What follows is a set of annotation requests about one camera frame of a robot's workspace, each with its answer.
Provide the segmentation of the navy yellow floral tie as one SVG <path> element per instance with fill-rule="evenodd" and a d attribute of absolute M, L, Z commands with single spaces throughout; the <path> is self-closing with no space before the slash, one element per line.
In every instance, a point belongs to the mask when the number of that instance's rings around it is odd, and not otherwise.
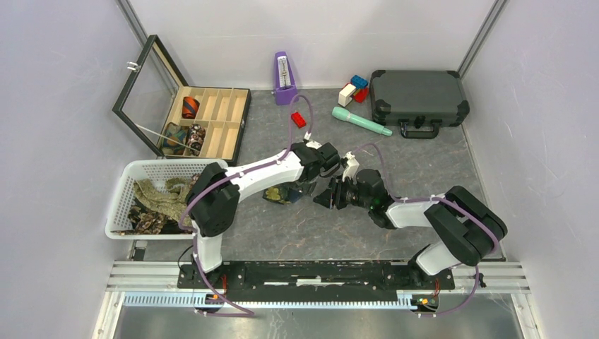
<path fill-rule="evenodd" d="M 286 182 L 268 187 L 263 191 L 262 198 L 281 205 L 296 203 L 304 196 L 311 196 L 316 188 L 316 182 Z"/>

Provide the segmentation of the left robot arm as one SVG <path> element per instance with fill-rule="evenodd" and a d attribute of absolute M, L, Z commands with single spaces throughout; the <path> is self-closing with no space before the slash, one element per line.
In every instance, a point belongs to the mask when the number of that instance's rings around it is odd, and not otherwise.
<path fill-rule="evenodd" d="M 182 213 L 182 219 L 191 220 L 196 280 L 208 288 L 221 281 L 223 234 L 232 226 L 244 199 L 278 184 L 314 182 L 338 170 L 341 162 L 330 143 L 302 141 L 249 165 L 207 165 L 192 186 Z"/>

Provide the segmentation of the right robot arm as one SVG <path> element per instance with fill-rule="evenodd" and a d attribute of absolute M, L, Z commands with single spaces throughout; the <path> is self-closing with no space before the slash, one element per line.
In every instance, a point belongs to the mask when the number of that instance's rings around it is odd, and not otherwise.
<path fill-rule="evenodd" d="M 313 201 L 329 209 L 364 208 L 383 229 L 432 228 L 439 241 L 410 261 L 408 279 L 417 288 L 428 287 L 447 268 L 476 266 L 508 233 L 504 221 L 462 186 L 427 198 L 397 198 L 388 192 L 375 169 L 363 169 L 353 179 L 332 178 Z"/>

